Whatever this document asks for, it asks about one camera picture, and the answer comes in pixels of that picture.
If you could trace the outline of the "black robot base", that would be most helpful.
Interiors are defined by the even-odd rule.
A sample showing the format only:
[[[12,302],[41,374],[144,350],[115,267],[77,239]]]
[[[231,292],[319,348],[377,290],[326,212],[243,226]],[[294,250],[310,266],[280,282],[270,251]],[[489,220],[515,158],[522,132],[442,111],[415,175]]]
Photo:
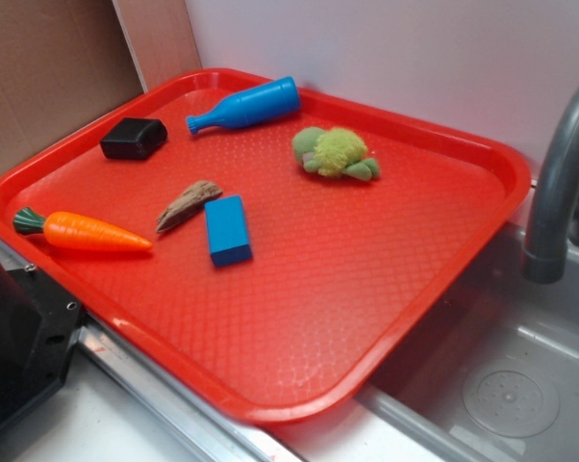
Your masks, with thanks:
[[[45,271],[0,263],[0,432],[61,389],[82,316]]]

